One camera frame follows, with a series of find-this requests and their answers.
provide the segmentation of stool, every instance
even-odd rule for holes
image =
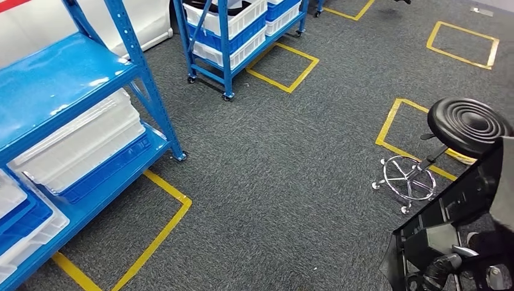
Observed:
[[[471,158],[480,158],[482,154],[500,136],[513,136],[514,130],[505,118],[494,112],[489,106],[468,98],[446,98],[437,101],[429,110],[427,116],[432,133],[421,136],[422,140],[433,137],[438,138],[444,145],[438,148],[423,161],[417,161],[407,156],[394,156],[388,160],[382,159],[383,179],[372,184],[378,190],[381,184],[386,183],[393,192],[407,201],[401,207],[403,214],[408,214],[412,201],[431,200],[436,187],[435,179],[428,168],[435,163],[448,148]],[[412,167],[405,171],[398,161],[412,163]],[[393,169],[394,177],[389,177]],[[429,183],[419,181],[425,176]],[[406,184],[407,193],[402,193],[392,182]],[[414,187],[423,194],[414,197]]]

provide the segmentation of yellow tape marking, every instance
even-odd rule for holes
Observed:
[[[116,283],[116,285],[112,288],[112,291],[119,291],[130,281],[130,279],[132,279],[137,274],[141,267],[148,261],[148,259],[153,255],[161,243],[166,239],[166,237],[168,237],[173,228],[180,222],[182,217],[184,217],[185,213],[189,210],[189,207],[192,204],[191,199],[180,193],[179,190],[168,184],[158,175],[152,173],[150,170],[146,170],[143,175],[148,177],[148,179],[152,180],[152,182],[172,195],[172,197],[180,201],[180,203],[182,203],[182,207],[175,215],[173,215],[173,218],[170,220],[170,222],[166,224],[166,226],[161,230],[157,237],[144,250],[143,254],[139,256],[139,258],[128,269],[125,275],[123,275],[123,277]],[[80,271],[80,269],[73,265],[73,263],[63,254],[58,252],[52,257],[52,259],[85,291],[101,291],[101,289],[88,276],[86,276],[82,271]]]
[[[389,114],[387,115],[387,118],[385,119],[385,122],[384,122],[384,125],[382,125],[382,128],[380,129],[380,132],[378,133],[378,136],[376,137],[376,141],[375,141],[375,144],[379,145],[379,146],[383,146],[385,147],[386,149],[392,151],[392,152],[395,152],[401,156],[408,156],[409,158],[413,158],[413,159],[417,159],[418,161],[420,161],[421,159],[405,152],[404,150],[401,150],[389,143],[386,142],[386,135],[387,133],[389,132],[389,128],[391,127],[391,124],[393,123],[393,120],[396,116],[396,113],[398,111],[398,109],[400,108],[400,105],[402,103],[405,103],[407,105],[410,105],[420,111],[423,111],[425,113],[428,113],[429,110],[419,104],[416,104],[414,102],[412,102],[411,100],[407,100],[407,99],[403,99],[403,98],[397,98],[395,100],[395,102],[393,103],[393,107],[391,107],[391,110],[389,110]],[[446,154],[448,155],[453,155],[452,152],[449,152],[449,151],[446,151]],[[446,172],[445,170],[439,168],[439,167],[436,167],[436,166],[430,166],[430,170],[432,170],[433,172],[445,177],[445,178],[448,178],[452,181],[455,181],[457,179],[456,176]]]
[[[291,84],[290,86],[286,86],[286,85],[283,85],[283,84],[280,84],[279,82],[275,81],[275,80],[272,80],[254,70],[252,70],[253,66],[255,64],[257,64],[269,51],[271,51],[271,49],[273,47],[281,47],[285,50],[288,50],[290,52],[293,52],[293,53],[296,53],[297,55],[300,55],[300,56],[303,56],[304,58],[306,59],[309,59],[311,60],[309,66],[307,66],[307,68],[298,76],[298,78],[293,82],[293,84]],[[308,55],[304,52],[300,52],[299,50],[295,50],[294,48],[292,47],[289,47],[285,44],[280,44],[278,42],[275,42],[273,43],[272,45],[270,45],[270,47],[265,50],[263,53],[261,53],[257,58],[255,58],[249,65],[248,67],[245,68],[245,70],[251,74],[252,76],[255,76],[263,81],[266,81],[268,83],[270,83],[271,85],[274,85],[274,86],[277,86],[279,87],[280,89],[282,89],[283,91],[286,91],[287,93],[291,93],[292,91],[294,91],[294,89],[296,89],[298,87],[298,85],[300,85],[300,83],[302,83],[302,81],[307,77],[307,75],[312,71],[312,69],[318,64],[319,62],[319,59],[314,57],[314,56],[311,56],[311,55]]]
[[[63,254],[56,252],[52,256],[52,260],[59,266],[68,276],[70,276],[82,289],[86,291],[102,291],[93,280],[91,280],[86,274],[84,274],[77,266],[75,266],[68,258]]]
[[[433,47],[433,41],[435,39],[435,36],[437,35],[437,32],[439,31],[439,28],[441,28],[441,25],[444,25],[444,26],[448,26],[448,27],[451,27],[451,28],[455,28],[457,30],[460,30],[462,32],[467,32],[467,33],[470,33],[472,35],[476,35],[476,36],[479,36],[481,38],[485,38],[485,39],[489,39],[493,42],[492,46],[491,46],[491,51],[489,52],[489,58],[487,60],[487,64],[486,65],[483,65],[483,64],[479,64],[477,62],[472,62],[468,59],[465,59],[465,58],[462,58],[460,56],[456,56],[452,53],[448,53],[448,52],[445,52],[439,48],[435,48]],[[429,36],[429,39],[427,40],[427,48],[429,50],[433,50],[434,52],[437,52],[437,53],[440,53],[442,55],[445,55],[445,56],[449,56],[451,58],[454,58],[454,59],[458,59],[459,61],[461,62],[466,62],[468,64],[471,64],[471,65],[475,65],[477,67],[481,67],[483,69],[487,69],[487,70],[491,70],[493,68],[493,64],[495,63],[495,58],[496,58],[496,51],[498,51],[498,44],[499,44],[499,39],[497,38],[494,38],[492,36],[489,36],[489,35],[483,35],[482,33],[478,33],[478,32],[474,32],[473,30],[469,30],[469,29],[466,29],[466,28],[462,28],[462,27],[458,27],[456,25],[453,25],[453,24],[449,24],[449,23],[446,23],[446,22],[442,22],[442,21],[438,21],[430,36]]]
[[[344,14],[343,12],[339,12],[339,11],[336,11],[334,9],[330,9],[327,7],[323,7],[323,10],[327,10],[328,12],[334,13],[335,15],[339,15],[339,16],[342,16],[345,18],[349,18],[351,20],[358,21],[366,13],[366,11],[368,11],[369,7],[371,7],[371,5],[374,3],[374,1],[375,0],[369,0],[368,3],[366,3],[366,5],[361,9],[361,11],[359,11],[359,13],[357,13],[357,15],[355,15],[355,16]]]

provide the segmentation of black plastic seat cushion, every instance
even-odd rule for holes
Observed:
[[[432,133],[447,147],[480,158],[499,136],[513,136],[509,122],[491,107],[468,98],[446,98],[429,110]]]

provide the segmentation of white storage bin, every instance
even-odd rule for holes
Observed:
[[[245,8],[241,13],[236,16],[228,16],[229,19],[229,39],[233,39],[238,33],[255,21],[259,16],[268,10],[266,0],[246,0],[252,3]],[[183,4],[187,14],[187,22],[198,26],[200,17],[202,16],[202,9],[194,8],[187,4]],[[204,29],[210,30],[215,35],[221,36],[219,30],[219,17],[217,13],[207,12],[205,16]]]
[[[34,254],[42,245],[52,240],[70,223],[70,220],[52,202],[44,197],[41,192],[38,193],[38,196],[53,210],[53,213],[51,217],[45,220],[32,233],[20,239],[15,245],[0,255],[0,284],[14,273],[18,266],[29,256]]]
[[[282,3],[283,0],[267,0],[268,3],[271,3],[273,5],[278,5]]]
[[[218,5],[218,0],[212,0],[212,4]],[[241,0],[228,0],[227,1],[227,8],[228,9],[241,8],[241,7],[242,7],[242,1]]]
[[[120,89],[12,160],[8,165],[59,193],[144,132]]]
[[[281,28],[283,28],[286,24],[289,23],[293,18],[298,16],[300,13],[300,4],[301,2],[297,3],[291,9],[287,10],[284,14],[282,14],[279,18],[276,20],[269,22],[266,21],[266,35],[272,36],[277,31],[279,31]]]
[[[262,28],[237,51],[230,55],[230,69],[235,69],[240,63],[248,58],[265,40],[266,27]],[[223,67],[223,55],[219,50],[205,44],[195,42],[193,53],[201,58],[209,59]]]
[[[16,208],[27,199],[25,191],[21,190],[18,183],[0,170],[0,218]]]

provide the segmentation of rolling shelf cart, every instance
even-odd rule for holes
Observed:
[[[76,204],[49,197],[69,218],[69,225],[19,265],[0,284],[0,290],[13,290],[23,283],[166,150],[171,149],[178,161],[187,157],[176,138],[122,1],[104,2],[127,47],[130,61],[105,47],[75,0],[63,0],[79,32],[0,69],[0,166],[17,179],[6,168],[7,163],[124,85],[131,87],[164,134],[143,123],[147,144],[138,156],[116,163],[118,167],[124,166]],[[136,78],[142,81],[145,93],[134,83]]]
[[[211,0],[207,0],[207,3],[202,11],[202,15],[197,24],[197,28],[201,28],[205,16],[207,14],[207,10],[209,9]],[[184,14],[184,8],[182,7],[182,0],[173,0],[173,5],[175,6],[175,11],[177,14],[177,22],[180,31],[180,37],[182,39],[182,46],[184,48],[185,59],[187,63],[187,81],[189,83],[194,83],[197,77],[197,71],[202,73],[203,75],[214,79],[215,81],[221,83],[225,87],[225,93],[223,93],[222,97],[225,101],[231,101],[234,97],[234,92],[232,91],[232,79],[236,76],[242,69],[244,69],[252,60],[254,60],[258,55],[260,55],[264,50],[266,50],[270,45],[272,45],[277,39],[279,39],[282,35],[284,35],[291,27],[293,27],[296,23],[299,22],[299,28],[296,31],[298,36],[301,36],[303,32],[305,32],[305,17],[307,16],[307,6],[309,4],[309,0],[302,0],[300,6],[300,12],[297,16],[289,21],[288,24],[279,29],[272,36],[266,36],[265,41],[254,50],[248,57],[246,57],[242,62],[240,62],[235,68],[231,69],[230,67],[230,47],[229,47],[229,26],[228,26],[228,10],[227,10],[227,0],[218,1],[218,10],[219,13],[219,28],[221,32],[221,53],[222,53],[222,63],[223,66],[205,58],[201,58],[193,54],[193,46],[196,41],[196,37],[202,33],[201,29],[196,29],[191,31],[191,35],[189,34],[188,22]],[[223,77],[220,77],[196,64],[195,60],[201,59],[204,63],[220,70],[222,72]]]

